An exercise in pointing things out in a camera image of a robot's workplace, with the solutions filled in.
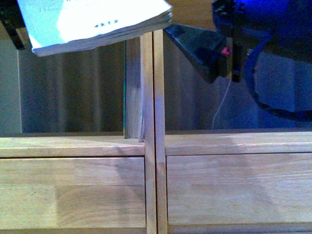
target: white cable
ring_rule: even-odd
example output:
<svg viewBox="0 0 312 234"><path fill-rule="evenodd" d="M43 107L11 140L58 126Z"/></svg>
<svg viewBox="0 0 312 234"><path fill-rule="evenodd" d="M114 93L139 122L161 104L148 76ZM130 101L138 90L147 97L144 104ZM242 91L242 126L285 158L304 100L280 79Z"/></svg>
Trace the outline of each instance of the white cable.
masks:
<svg viewBox="0 0 312 234"><path fill-rule="evenodd" d="M215 118L216 118L216 116L218 115L218 113L219 113L219 111L220 111L220 109L221 109L221 107L222 107L222 105L223 105L223 103L224 103L224 100L225 100L225 98L226 98L226 95L227 95L228 92L229 92L229 88L230 88L231 83L232 83L232 79L230 79L229 84L228 84L228 87L227 87L227 89L226 89L226 91L225 91L225 94L224 94L224 96L223 96L223 99L222 99L222 101L221 101L221 103L220 103L220 105L219 105L217 111L215 112L215 115L214 115L214 118L213 118L213 124L212 124L211 129L214 129L214 127L215 127Z"/></svg>

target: wooden board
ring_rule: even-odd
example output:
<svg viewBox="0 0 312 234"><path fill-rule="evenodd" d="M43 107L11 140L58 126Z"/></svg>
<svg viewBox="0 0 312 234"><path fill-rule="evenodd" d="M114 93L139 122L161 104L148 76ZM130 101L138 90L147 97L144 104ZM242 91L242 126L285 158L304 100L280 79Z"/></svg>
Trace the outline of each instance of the wooden board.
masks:
<svg viewBox="0 0 312 234"><path fill-rule="evenodd" d="M140 52L144 102L146 228L147 234L155 234L157 233L157 217L152 33L146 33L140 37Z"/></svg>
<svg viewBox="0 0 312 234"><path fill-rule="evenodd" d="M143 156L144 143L123 136L0 138L2 157Z"/></svg>
<svg viewBox="0 0 312 234"><path fill-rule="evenodd" d="M145 227L144 158L0 159L0 230Z"/></svg>
<svg viewBox="0 0 312 234"><path fill-rule="evenodd" d="M173 23L215 30L213 0L167 0L173 6Z"/></svg>
<svg viewBox="0 0 312 234"><path fill-rule="evenodd" d="M168 233L163 32L153 32L158 234Z"/></svg>
<svg viewBox="0 0 312 234"><path fill-rule="evenodd" d="M166 136L166 155L312 152L312 132Z"/></svg>
<svg viewBox="0 0 312 234"><path fill-rule="evenodd" d="M0 234L146 234L146 228L0 230Z"/></svg>
<svg viewBox="0 0 312 234"><path fill-rule="evenodd" d="M312 234L311 224L184 225L171 226L170 234Z"/></svg>
<svg viewBox="0 0 312 234"><path fill-rule="evenodd" d="M167 175L170 225L312 223L311 153L169 156Z"/></svg>

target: drawer front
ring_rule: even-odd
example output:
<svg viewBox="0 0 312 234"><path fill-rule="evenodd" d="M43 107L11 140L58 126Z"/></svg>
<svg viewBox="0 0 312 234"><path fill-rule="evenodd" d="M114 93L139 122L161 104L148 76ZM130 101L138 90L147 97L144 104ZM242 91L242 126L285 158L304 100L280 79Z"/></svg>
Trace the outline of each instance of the drawer front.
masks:
<svg viewBox="0 0 312 234"><path fill-rule="evenodd" d="M145 223L142 157L0 160L0 230Z"/></svg>
<svg viewBox="0 0 312 234"><path fill-rule="evenodd" d="M312 222L312 154L168 156L170 225Z"/></svg>

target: gray wall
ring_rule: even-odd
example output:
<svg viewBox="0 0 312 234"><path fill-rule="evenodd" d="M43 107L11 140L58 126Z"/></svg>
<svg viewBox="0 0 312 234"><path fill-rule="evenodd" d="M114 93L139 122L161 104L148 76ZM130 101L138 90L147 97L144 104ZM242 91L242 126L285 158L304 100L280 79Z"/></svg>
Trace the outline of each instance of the gray wall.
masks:
<svg viewBox="0 0 312 234"><path fill-rule="evenodd" d="M0 39L0 134L21 133L18 53Z"/></svg>

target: book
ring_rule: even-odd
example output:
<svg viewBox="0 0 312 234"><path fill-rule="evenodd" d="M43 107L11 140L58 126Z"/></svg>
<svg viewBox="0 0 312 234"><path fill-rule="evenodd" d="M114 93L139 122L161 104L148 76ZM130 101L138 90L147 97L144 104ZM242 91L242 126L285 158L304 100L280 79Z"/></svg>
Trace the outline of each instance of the book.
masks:
<svg viewBox="0 0 312 234"><path fill-rule="evenodd" d="M90 50L168 27L165 0L18 0L37 56Z"/></svg>
<svg viewBox="0 0 312 234"><path fill-rule="evenodd" d="M140 139L141 106L143 105L140 81L140 38L127 40L125 47L124 136L125 138Z"/></svg>

